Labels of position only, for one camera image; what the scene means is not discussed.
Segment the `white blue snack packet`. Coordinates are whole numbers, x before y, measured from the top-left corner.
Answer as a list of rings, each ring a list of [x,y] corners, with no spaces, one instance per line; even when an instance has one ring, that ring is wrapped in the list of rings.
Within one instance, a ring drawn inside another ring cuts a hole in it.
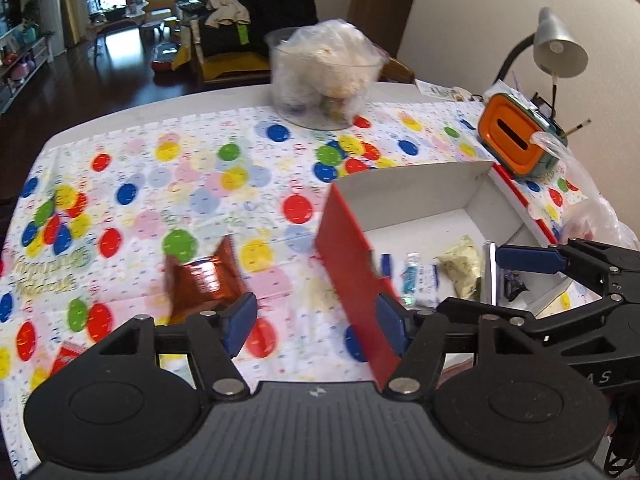
[[[401,273],[405,267],[407,255],[402,258],[394,257],[389,252],[380,255],[380,270],[383,278],[388,278],[392,283],[394,294],[401,299]],[[420,256],[420,269],[418,275],[418,287],[416,288],[416,303],[407,309],[434,308],[439,304],[439,275],[437,266],[433,263],[425,263]]]

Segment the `black snack packet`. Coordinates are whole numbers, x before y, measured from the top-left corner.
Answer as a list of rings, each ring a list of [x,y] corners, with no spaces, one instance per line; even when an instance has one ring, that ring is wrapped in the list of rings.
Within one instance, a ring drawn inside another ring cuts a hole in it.
[[[528,287],[524,283],[518,272],[512,270],[502,271],[502,296],[506,302],[513,302],[523,292],[528,292]]]

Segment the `small blue candy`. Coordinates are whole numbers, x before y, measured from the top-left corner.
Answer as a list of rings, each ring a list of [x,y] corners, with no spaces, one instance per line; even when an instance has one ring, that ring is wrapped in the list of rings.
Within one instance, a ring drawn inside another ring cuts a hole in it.
[[[410,252],[406,258],[404,270],[401,273],[401,299],[406,307],[416,303],[419,269],[420,255],[417,252]]]

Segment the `cream yellow snack packet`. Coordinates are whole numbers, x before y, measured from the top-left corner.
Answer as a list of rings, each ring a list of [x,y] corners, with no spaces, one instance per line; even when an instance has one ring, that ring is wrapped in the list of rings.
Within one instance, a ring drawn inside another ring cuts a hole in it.
[[[463,235],[454,246],[437,256],[442,270],[454,284],[460,299],[476,296],[478,281],[483,275],[483,259],[469,235]]]

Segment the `silver foil snack packet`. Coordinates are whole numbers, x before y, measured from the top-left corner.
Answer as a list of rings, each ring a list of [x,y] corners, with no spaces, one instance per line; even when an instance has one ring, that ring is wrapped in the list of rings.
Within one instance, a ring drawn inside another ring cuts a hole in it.
[[[483,245],[484,270],[480,280],[480,301],[492,306],[498,304],[496,250],[497,245],[494,242],[486,242]]]

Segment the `brown foil snack bag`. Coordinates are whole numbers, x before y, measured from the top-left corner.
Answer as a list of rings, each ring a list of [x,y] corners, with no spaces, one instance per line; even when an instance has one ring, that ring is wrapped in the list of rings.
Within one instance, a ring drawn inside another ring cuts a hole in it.
[[[232,237],[225,235],[208,256],[180,263],[165,257],[169,324],[180,324],[203,310],[223,311],[248,292],[236,260]]]

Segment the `red checkered snack bag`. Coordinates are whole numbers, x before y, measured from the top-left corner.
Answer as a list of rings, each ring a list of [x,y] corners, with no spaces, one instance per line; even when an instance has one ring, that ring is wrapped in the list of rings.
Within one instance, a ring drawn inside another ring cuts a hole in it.
[[[69,341],[63,342],[61,347],[58,349],[58,354],[53,360],[50,374],[54,375],[59,370],[62,370],[63,367],[66,367],[67,364],[73,362],[73,360],[80,356],[84,351],[85,348],[79,344],[73,344]]]

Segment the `clear container with bagged snacks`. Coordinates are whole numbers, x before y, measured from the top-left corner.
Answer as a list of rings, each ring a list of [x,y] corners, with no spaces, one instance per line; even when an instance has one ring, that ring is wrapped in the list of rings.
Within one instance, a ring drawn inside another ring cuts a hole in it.
[[[288,122],[314,130],[349,127],[390,60],[343,20],[274,30],[265,42],[274,108]]]

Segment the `red white cardboard box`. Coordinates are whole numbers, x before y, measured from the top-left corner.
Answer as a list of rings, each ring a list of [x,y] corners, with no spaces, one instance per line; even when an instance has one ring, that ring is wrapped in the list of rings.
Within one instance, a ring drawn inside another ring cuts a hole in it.
[[[314,244],[378,385],[399,362],[375,319],[378,294],[400,294],[408,255],[433,263],[465,235],[476,247],[556,241],[487,160],[369,170],[331,184]]]

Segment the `orange green tissue box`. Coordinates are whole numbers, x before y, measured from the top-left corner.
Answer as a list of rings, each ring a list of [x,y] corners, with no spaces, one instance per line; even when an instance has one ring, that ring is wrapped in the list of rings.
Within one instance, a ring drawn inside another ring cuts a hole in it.
[[[554,168],[558,159],[538,144],[532,135],[550,133],[567,146],[564,131],[547,119],[533,103],[510,93],[498,92],[490,97],[477,126],[480,142],[506,166],[515,177],[539,177]]]

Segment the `pencil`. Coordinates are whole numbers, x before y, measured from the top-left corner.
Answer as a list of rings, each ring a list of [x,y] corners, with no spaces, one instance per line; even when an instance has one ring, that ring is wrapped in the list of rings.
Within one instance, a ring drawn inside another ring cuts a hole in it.
[[[591,123],[592,123],[592,120],[588,118],[583,122],[581,122],[580,124],[578,124],[577,126],[564,131],[564,138],[567,138],[568,136],[571,136],[573,133],[588,127],[589,125],[591,125]]]

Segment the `balloon birthday tablecloth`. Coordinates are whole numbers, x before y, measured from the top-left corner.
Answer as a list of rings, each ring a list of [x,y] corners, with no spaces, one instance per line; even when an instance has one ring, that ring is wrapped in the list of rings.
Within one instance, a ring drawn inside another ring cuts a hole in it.
[[[262,379],[360,380],[346,314],[314,249],[330,183],[358,171],[488,159],[477,103],[369,104],[341,131],[269,106],[171,118],[46,148],[1,261],[1,427],[10,475],[37,466],[22,421],[65,341],[85,349],[138,313],[166,323],[166,256],[231,235],[258,298],[238,359]]]

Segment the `grey desk lamp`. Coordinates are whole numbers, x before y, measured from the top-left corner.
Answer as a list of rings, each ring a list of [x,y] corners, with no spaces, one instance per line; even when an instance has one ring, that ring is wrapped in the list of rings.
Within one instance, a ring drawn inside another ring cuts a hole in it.
[[[551,116],[554,116],[558,80],[582,74],[588,66],[588,53],[553,10],[544,6],[538,13],[536,32],[525,37],[510,51],[495,82],[504,79],[515,60],[529,47],[533,48],[536,66],[552,78]]]

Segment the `dark sofa with clothes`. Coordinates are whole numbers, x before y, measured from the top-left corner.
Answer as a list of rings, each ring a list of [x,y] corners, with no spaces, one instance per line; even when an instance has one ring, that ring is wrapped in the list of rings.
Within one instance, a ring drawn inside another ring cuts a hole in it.
[[[171,69],[191,67],[200,84],[267,77],[270,32],[318,23],[314,0],[194,0],[181,11]]]

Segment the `tv console shelf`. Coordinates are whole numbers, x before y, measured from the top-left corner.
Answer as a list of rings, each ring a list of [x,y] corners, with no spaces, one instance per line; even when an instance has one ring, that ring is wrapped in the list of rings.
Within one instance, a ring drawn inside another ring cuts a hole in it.
[[[1,37],[1,114],[43,66],[53,61],[51,39],[13,27]]]

